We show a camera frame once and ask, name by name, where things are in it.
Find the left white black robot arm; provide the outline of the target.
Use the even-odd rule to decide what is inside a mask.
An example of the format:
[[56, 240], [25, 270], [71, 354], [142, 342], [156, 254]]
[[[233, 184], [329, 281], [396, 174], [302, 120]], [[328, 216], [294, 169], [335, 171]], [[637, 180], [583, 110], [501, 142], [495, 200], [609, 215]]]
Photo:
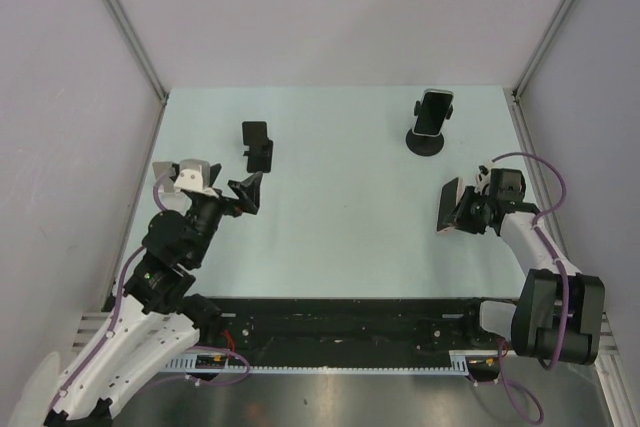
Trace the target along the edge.
[[190, 294], [221, 220], [255, 215], [263, 174], [216, 188], [218, 164], [186, 159], [156, 168], [158, 208], [141, 244], [116, 280], [106, 320], [59, 377], [44, 418], [47, 426], [108, 426], [174, 357], [214, 344], [221, 312]]

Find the white silver phone stand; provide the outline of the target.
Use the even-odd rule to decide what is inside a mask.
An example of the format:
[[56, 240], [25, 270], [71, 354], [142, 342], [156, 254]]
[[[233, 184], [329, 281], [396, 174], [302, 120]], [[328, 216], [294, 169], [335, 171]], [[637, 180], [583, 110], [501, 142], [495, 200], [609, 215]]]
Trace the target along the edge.
[[186, 197], [175, 188], [175, 180], [179, 173], [179, 164], [171, 161], [152, 163], [154, 185], [152, 196], [160, 211], [173, 210], [183, 213], [186, 209]]

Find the pink phone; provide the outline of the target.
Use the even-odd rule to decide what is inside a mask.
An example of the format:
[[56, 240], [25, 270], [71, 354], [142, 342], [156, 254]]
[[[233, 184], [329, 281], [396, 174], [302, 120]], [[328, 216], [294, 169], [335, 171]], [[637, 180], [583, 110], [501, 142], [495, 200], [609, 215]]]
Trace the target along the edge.
[[464, 188], [464, 180], [461, 177], [451, 179], [441, 188], [436, 220], [438, 234], [444, 234], [456, 228], [455, 213], [463, 196]]

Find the black phone stand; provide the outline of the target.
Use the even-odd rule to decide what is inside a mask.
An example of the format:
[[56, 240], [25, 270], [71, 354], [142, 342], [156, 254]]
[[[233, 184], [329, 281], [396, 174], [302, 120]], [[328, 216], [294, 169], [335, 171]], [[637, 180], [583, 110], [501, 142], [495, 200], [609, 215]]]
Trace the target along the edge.
[[270, 173], [272, 169], [273, 141], [268, 137], [265, 121], [244, 121], [242, 123], [244, 156], [247, 158], [249, 173]]

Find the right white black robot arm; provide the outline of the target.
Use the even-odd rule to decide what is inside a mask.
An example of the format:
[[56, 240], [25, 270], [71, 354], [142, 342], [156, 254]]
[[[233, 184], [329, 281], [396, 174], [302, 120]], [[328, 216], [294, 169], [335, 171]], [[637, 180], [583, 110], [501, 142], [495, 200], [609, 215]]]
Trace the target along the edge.
[[438, 228], [474, 235], [493, 230], [525, 275], [516, 303], [482, 302], [480, 313], [461, 323], [462, 338], [484, 348], [498, 335], [546, 369], [560, 362], [591, 365], [599, 352], [604, 283], [561, 252], [525, 193], [521, 171], [492, 165], [480, 167], [473, 185], [454, 179], [442, 189]]

